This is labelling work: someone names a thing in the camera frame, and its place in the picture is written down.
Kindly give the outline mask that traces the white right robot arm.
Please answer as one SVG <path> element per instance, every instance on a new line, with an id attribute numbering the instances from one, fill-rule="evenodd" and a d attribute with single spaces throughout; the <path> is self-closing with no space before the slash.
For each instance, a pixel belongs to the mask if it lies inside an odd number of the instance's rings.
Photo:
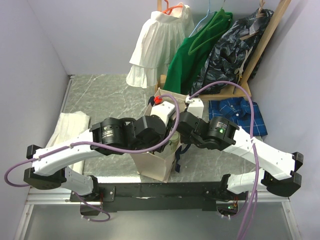
<path id="1" fill-rule="evenodd" d="M 226 118 L 219 116 L 206 122 L 184 111 L 179 114 L 177 132 L 184 144 L 237 155 L 256 165 L 255 172 L 228 173 L 222 177 L 218 191 L 224 199 L 249 190 L 267 190 L 276 196 L 290 197 L 302 185 L 302 176 L 298 173 L 304 161 L 301 153 L 278 150 L 251 137 Z"/>

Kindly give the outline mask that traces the clear water bottle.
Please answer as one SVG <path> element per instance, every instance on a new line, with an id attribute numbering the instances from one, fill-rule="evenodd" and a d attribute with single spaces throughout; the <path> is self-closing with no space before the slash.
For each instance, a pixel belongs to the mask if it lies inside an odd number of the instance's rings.
<path id="1" fill-rule="evenodd" d="M 170 154 L 174 153 L 180 142 L 180 134 L 176 131 L 169 140 Z"/>

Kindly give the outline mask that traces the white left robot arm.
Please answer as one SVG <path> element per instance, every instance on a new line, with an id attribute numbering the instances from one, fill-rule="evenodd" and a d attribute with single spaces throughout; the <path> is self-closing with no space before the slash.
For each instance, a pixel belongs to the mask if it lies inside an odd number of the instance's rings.
<path id="1" fill-rule="evenodd" d="M 97 178 L 84 176 L 70 165 L 99 156 L 162 152 L 172 126 L 172 117 L 154 114 L 139 119 L 106 118 L 56 146 L 29 146 L 32 166 L 24 171 L 23 180 L 38 190 L 65 188 L 94 201 L 100 195 Z"/>

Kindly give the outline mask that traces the beige canvas tote bag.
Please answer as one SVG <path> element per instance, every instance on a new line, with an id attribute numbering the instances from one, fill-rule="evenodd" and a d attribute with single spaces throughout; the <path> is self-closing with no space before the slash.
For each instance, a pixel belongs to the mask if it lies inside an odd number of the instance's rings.
<path id="1" fill-rule="evenodd" d="M 155 93 L 155 96 L 158 97 L 161 95 L 173 96 L 178 103 L 180 112 L 183 112 L 186 109 L 185 99 L 187 95 L 158 89 Z M 182 144 L 180 137 L 180 141 L 175 152 L 181 145 Z M 132 157 L 135 163 L 138 174 L 166 183 L 168 182 L 172 169 L 175 168 L 175 152 L 170 154 L 170 147 L 168 142 L 167 145 L 164 147 L 164 151 L 161 153 L 145 152 L 131 154 L 130 156 Z"/>

